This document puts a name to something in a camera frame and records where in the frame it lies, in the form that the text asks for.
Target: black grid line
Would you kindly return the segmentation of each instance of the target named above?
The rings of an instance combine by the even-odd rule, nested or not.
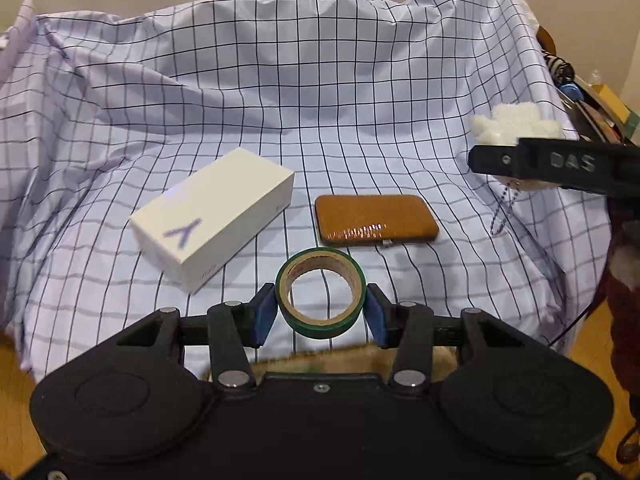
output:
[[[604,267],[604,200],[546,189],[508,210],[503,186],[465,160],[469,118],[503,102],[537,102],[575,136],[521,1],[202,0],[126,22],[38,17],[0,87],[0,314],[23,363],[40,379],[161,306],[197,315],[250,299],[319,245],[314,201],[336,193],[416,194],[438,219],[432,244],[344,248],[390,298],[449,316],[479,307],[566,348]],[[127,219],[237,146],[296,172],[291,206],[185,294],[141,257]],[[496,212],[506,227],[492,236]],[[332,283],[305,279],[296,305],[331,316]],[[362,319],[312,342],[278,317],[248,357],[368,340]]]

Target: blue object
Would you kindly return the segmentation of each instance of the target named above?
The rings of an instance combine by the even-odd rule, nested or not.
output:
[[[571,101],[584,101],[584,94],[576,83],[564,83],[559,86],[559,89]]]
[[[268,291],[255,308],[255,325],[252,339],[258,346],[264,345],[277,314],[276,288],[271,284],[271,290]]]
[[[369,287],[367,287],[362,311],[367,320],[367,325],[369,325],[369,329],[371,330],[373,341],[375,341],[380,348],[386,348],[388,333],[385,327],[385,314],[382,310],[382,305],[369,290]]]

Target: white fluffy toy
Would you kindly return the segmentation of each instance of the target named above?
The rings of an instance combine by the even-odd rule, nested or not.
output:
[[[560,123],[543,119],[540,109],[535,103],[497,105],[492,110],[491,119],[482,115],[471,117],[471,132],[478,144],[494,146],[515,146],[521,137],[564,138]],[[538,180],[517,180],[504,176],[496,176],[495,178],[505,186],[522,191],[555,186],[555,184]]]

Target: wooden floor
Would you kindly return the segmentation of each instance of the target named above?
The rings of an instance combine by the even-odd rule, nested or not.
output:
[[[615,469],[616,446],[632,425],[628,395],[620,388],[609,363],[611,314],[601,305],[585,322],[572,349],[571,358],[600,376],[615,398],[616,411],[600,449],[601,457]],[[16,478],[44,453],[31,425],[28,402],[33,381],[18,370],[10,341],[0,336],[0,470]],[[628,478],[637,473],[637,464],[623,471]]]

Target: white plush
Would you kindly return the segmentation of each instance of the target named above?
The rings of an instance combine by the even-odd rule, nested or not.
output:
[[[519,137],[562,138],[562,126],[543,119],[535,103],[497,105],[491,119],[482,115],[472,117],[471,131],[479,144],[495,146],[515,146]]]

